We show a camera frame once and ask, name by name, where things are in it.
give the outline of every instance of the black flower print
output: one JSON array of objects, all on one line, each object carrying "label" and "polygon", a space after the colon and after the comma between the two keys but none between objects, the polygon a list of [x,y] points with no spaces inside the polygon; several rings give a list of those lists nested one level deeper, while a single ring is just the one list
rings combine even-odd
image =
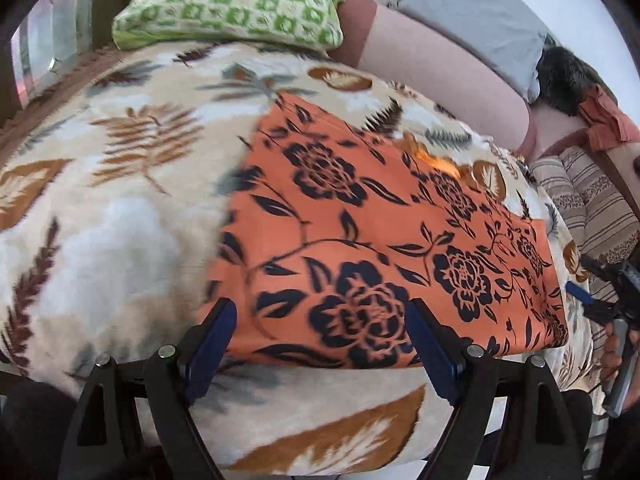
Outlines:
[{"label": "black flower print", "polygon": [[518,246],[518,252],[529,260],[531,268],[536,273],[536,276],[540,277],[542,275],[543,261],[535,246],[523,235],[520,235],[516,244]]},{"label": "black flower print", "polygon": [[436,193],[449,203],[455,215],[470,221],[472,213],[478,210],[478,206],[462,191],[458,181],[450,174],[441,171],[431,171],[429,178],[433,182]]},{"label": "black flower print", "polygon": [[383,283],[372,263],[342,263],[334,291],[311,309],[309,322],[329,348],[349,348],[355,368],[393,366],[399,352],[413,351],[404,329],[408,293]]},{"label": "black flower print", "polygon": [[553,334],[555,345],[562,346],[569,341],[569,332],[566,325],[560,322],[558,316],[552,311],[547,310],[542,313],[542,317],[546,319],[546,334]]},{"label": "black flower print", "polygon": [[491,356],[495,356],[498,355],[498,352],[500,351],[500,343],[498,343],[495,339],[495,335],[492,335],[489,338],[489,341],[486,344],[486,351],[489,353],[489,355]]},{"label": "black flower print", "polygon": [[480,258],[450,245],[445,254],[433,257],[433,265],[433,277],[451,294],[460,319],[467,323],[478,319],[480,305],[493,301],[491,281]]},{"label": "black flower print", "polygon": [[238,170],[235,175],[238,180],[238,191],[249,191],[255,188],[258,184],[257,180],[262,176],[264,176],[264,172],[259,166],[251,166],[244,170]]},{"label": "black flower print", "polygon": [[361,206],[367,192],[355,179],[355,168],[320,142],[292,144],[283,154],[299,168],[293,181],[313,199],[333,198]]}]

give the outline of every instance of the striped fabric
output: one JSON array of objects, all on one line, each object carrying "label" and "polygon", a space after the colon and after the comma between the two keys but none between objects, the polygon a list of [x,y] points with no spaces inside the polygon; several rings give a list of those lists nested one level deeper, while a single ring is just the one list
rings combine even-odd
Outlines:
[{"label": "striped fabric", "polygon": [[[603,263],[626,260],[640,237],[640,222],[629,204],[581,148],[572,146],[559,158],[586,209],[582,252]],[[590,278],[589,288],[600,300],[616,299],[613,287],[602,280]]]},{"label": "striped fabric", "polygon": [[[589,155],[572,146],[546,156],[531,171],[562,215],[581,253],[601,262],[626,260],[640,237],[640,222],[609,178]],[[589,289],[600,300],[615,301],[613,287],[590,276]],[[594,349],[604,338],[594,338]],[[594,480],[602,459],[609,419],[593,415],[584,462],[584,479]]]},{"label": "striped fabric", "polygon": [[530,170],[556,204],[578,249],[582,250],[587,209],[566,174],[562,160],[557,156],[544,156],[536,160]]}]

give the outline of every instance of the gray pillow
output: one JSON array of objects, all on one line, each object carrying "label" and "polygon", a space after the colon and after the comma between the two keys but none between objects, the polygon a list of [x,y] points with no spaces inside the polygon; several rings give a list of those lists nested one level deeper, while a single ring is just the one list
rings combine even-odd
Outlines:
[{"label": "gray pillow", "polygon": [[392,7],[467,49],[526,101],[540,93],[536,65],[546,25],[521,0],[398,0]]}]

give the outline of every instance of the person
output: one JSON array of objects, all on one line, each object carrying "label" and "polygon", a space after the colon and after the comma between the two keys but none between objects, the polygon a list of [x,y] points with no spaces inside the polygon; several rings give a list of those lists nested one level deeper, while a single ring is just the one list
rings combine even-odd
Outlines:
[{"label": "person", "polygon": [[[601,377],[616,375],[616,369],[622,359],[616,355],[616,348],[622,343],[613,334],[613,325],[605,327],[607,339],[602,364]],[[630,331],[629,340],[638,346],[640,332]],[[605,437],[602,462],[598,472],[598,480],[630,480],[640,476],[640,362],[636,367],[631,386],[626,394],[623,412],[618,418],[609,421],[609,430]]]}]

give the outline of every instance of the orange floral fabric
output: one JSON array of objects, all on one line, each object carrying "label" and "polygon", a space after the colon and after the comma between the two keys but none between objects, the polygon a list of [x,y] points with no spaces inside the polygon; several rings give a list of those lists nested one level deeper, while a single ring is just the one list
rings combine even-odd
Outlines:
[{"label": "orange floral fabric", "polygon": [[234,357],[418,364],[404,328],[411,298],[491,354],[567,342],[544,222],[377,134],[281,94],[236,179],[200,312],[236,303]]}]

